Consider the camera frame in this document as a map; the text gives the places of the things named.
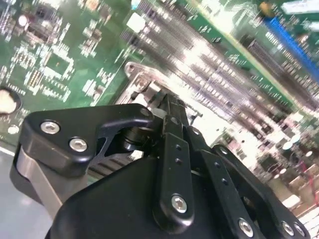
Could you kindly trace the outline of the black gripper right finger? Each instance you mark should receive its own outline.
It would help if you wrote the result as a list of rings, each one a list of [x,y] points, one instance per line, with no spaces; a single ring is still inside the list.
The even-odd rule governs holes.
[[[181,120],[190,146],[190,163],[201,169],[212,191],[218,228],[224,239],[308,239],[310,234],[227,147],[209,147],[200,131],[189,125],[185,103],[171,97],[171,113]]]

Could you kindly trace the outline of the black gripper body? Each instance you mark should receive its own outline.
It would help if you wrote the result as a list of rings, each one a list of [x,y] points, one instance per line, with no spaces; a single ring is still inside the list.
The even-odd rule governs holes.
[[[212,191],[190,163],[184,129],[164,130],[155,152],[75,194],[49,239],[222,239]]]

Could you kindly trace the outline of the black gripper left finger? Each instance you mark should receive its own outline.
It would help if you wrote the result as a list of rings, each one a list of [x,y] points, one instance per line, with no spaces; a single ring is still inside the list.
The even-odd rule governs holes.
[[[139,104],[34,112],[22,124],[11,179],[55,219],[90,185],[155,152],[163,131],[183,129],[171,95]]]

